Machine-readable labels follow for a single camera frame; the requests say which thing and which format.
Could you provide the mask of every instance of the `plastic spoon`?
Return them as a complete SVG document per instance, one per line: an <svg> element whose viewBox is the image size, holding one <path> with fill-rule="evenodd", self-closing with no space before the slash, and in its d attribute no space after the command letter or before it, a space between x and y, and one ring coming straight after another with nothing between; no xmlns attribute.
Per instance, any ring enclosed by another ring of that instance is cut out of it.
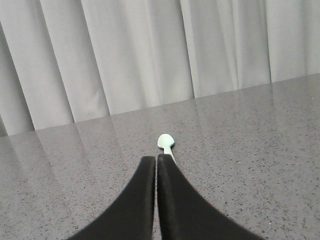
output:
<svg viewBox="0 0 320 240"><path fill-rule="evenodd" d="M176 163L175 157L172 154L171 146L175 144L175 140L167 133L162 134L158 139L158 147L163 149L164 154L170 154L174 163Z"/></svg>

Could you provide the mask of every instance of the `curtain fold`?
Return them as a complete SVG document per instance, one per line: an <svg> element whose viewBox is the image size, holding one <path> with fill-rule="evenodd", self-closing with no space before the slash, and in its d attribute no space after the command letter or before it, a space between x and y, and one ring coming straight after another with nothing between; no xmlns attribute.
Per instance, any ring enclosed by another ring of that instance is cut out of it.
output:
<svg viewBox="0 0 320 240"><path fill-rule="evenodd" d="M0 136L320 73L318 0L0 0Z"/></svg>

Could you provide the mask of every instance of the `white curtain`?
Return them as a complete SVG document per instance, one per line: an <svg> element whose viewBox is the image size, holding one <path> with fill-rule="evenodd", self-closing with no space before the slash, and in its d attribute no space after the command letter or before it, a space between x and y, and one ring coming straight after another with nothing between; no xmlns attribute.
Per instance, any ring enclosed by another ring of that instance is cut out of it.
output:
<svg viewBox="0 0 320 240"><path fill-rule="evenodd" d="M0 0L0 136L315 73L319 0Z"/></svg>

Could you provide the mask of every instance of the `speckled gray surface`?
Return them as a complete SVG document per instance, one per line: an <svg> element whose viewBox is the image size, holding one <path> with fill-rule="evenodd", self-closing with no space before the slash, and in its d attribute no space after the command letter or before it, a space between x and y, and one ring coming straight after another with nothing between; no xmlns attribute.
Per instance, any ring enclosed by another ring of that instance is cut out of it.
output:
<svg viewBox="0 0 320 240"><path fill-rule="evenodd" d="M161 153L162 133L191 184L234 221L270 240L320 239L320 74L1 137L0 239L77 232L141 156Z"/></svg>

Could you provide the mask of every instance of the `black object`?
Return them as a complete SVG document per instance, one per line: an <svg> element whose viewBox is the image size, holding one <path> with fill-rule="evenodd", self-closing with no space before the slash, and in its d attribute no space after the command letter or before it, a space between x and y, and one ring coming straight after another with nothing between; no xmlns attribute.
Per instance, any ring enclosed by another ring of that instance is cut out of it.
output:
<svg viewBox="0 0 320 240"><path fill-rule="evenodd" d="M144 156L130 182L89 226L69 240L151 240L155 205L153 156Z"/></svg>
<svg viewBox="0 0 320 240"><path fill-rule="evenodd" d="M157 200L162 240L263 240L210 205L167 154L157 160Z"/></svg>

